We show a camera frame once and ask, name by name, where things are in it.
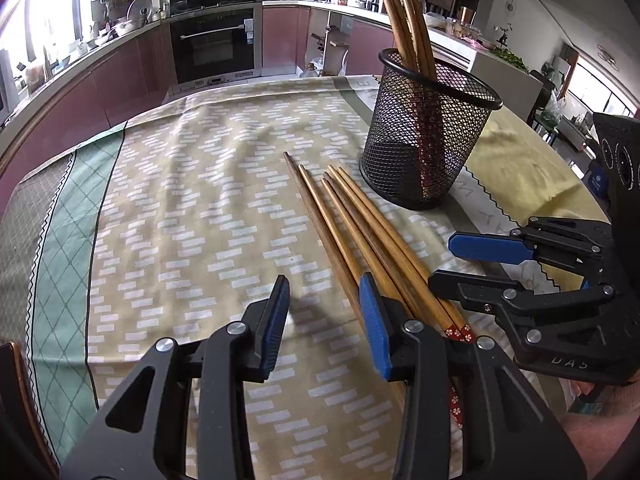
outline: silver screw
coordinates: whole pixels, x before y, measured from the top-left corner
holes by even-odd
[[[422,332],[424,330],[424,324],[417,319],[410,319],[404,323],[404,329],[407,332],[412,334],[417,334],[418,332]]]
[[[233,323],[229,323],[226,327],[227,333],[231,335],[243,334],[245,330],[246,325],[242,321],[234,321]]]
[[[168,337],[165,337],[164,339],[161,339],[156,343],[156,350],[158,350],[159,352],[167,352],[168,350],[171,350],[171,348],[173,347],[174,347],[174,340],[169,339]]]
[[[530,343],[532,344],[539,343],[541,339],[542,339],[542,334],[540,333],[540,330],[536,330],[534,328],[527,332],[527,341],[529,341]]]
[[[495,341],[488,336],[480,336],[476,341],[478,348],[482,350],[491,350],[495,346]]]

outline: blue gripper pad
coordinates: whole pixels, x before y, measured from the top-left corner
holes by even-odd
[[[289,312],[289,280],[284,278],[280,286],[271,293],[271,296],[275,297],[275,302],[267,330],[265,330],[262,339],[262,360],[260,361],[260,370],[267,376],[275,368],[284,323],[287,320],[287,312]]]
[[[533,258],[533,250],[523,241],[506,237],[455,233],[449,238],[449,251],[464,260],[484,260],[517,265]]]
[[[373,364],[383,379],[388,381],[391,377],[392,365],[389,338],[380,315],[381,308],[384,306],[378,294],[376,282],[370,274],[363,274],[360,279],[360,309],[367,329],[367,339],[373,355]]]

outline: patterned tablecloth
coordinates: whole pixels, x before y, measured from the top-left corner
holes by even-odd
[[[377,90],[374,78],[356,76],[200,92],[94,137],[17,187],[0,225],[0,340],[22,345],[57,460],[157,339],[208,337],[267,297],[282,273],[291,308],[278,363],[268,382],[245,388],[256,477],[389,477],[401,413],[282,158],[287,150],[316,178],[342,165],[362,183],[357,158]],[[441,208],[416,213],[370,196],[431,269],[508,275],[537,292],[557,290],[538,264],[458,260],[448,237],[504,234],[533,214],[604,219],[564,162],[506,109],[492,114]],[[511,351],[492,317],[466,317]],[[559,381],[526,375],[565,409]],[[196,385],[192,476],[197,410]],[[453,430],[452,472],[460,441]]]

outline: built-in oven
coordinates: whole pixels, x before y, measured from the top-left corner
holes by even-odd
[[[260,76],[260,4],[217,7],[170,24],[174,93]]]

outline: oven door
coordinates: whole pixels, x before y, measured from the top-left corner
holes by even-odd
[[[253,70],[253,18],[252,7],[221,10],[172,23],[171,42],[178,84]]]

